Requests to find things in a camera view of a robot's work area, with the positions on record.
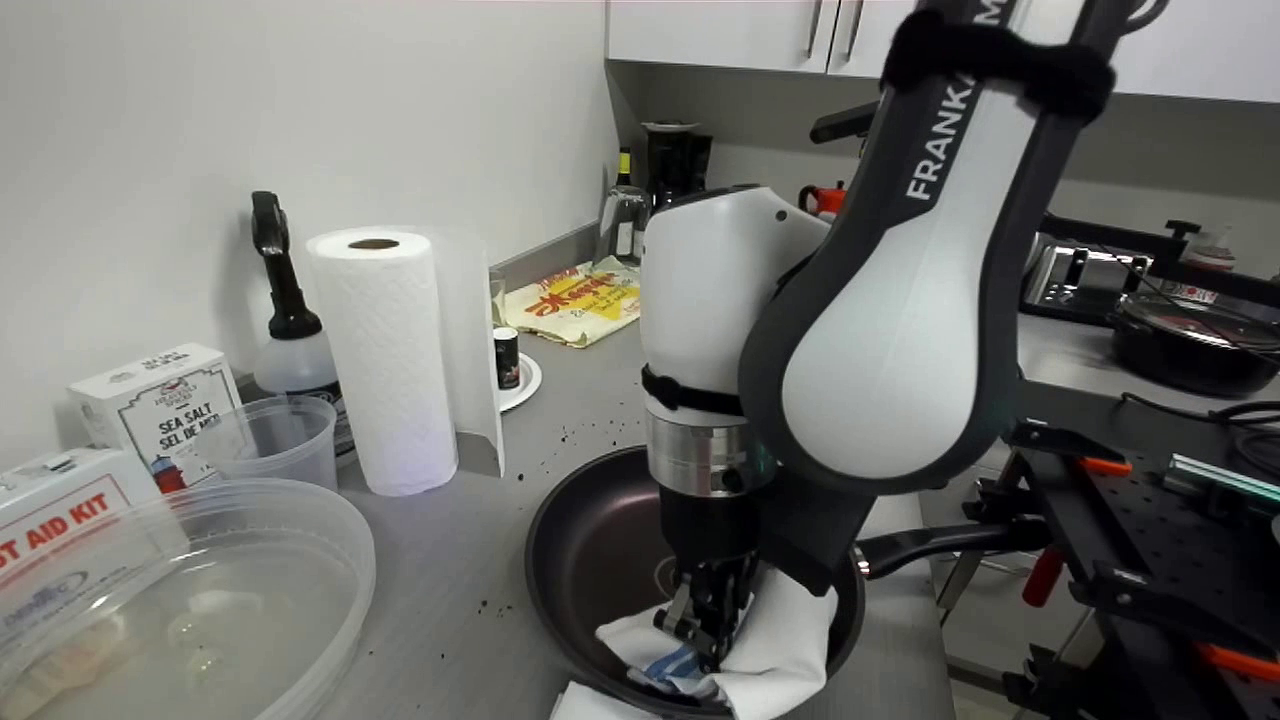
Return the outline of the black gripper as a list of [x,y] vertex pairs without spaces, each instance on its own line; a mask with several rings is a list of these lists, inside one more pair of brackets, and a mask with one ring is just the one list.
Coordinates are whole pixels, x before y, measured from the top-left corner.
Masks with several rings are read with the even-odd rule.
[[[659,626],[722,668],[752,606],[762,577],[762,506],[752,497],[679,497],[659,491],[659,536],[678,561],[678,592]],[[697,600],[715,592],[711,623],[701,626]]]

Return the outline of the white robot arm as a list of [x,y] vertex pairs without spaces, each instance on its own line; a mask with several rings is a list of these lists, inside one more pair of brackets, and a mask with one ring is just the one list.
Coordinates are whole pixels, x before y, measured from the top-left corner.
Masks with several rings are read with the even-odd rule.
[[645,231],[642,407],[678,600],[659,626],[722,668],[764,566],[852,578],[883,497],[942,486],[1016,429],[1021,271],[1115,46],[1168,0],[916,0],[828,218],[741,182]]

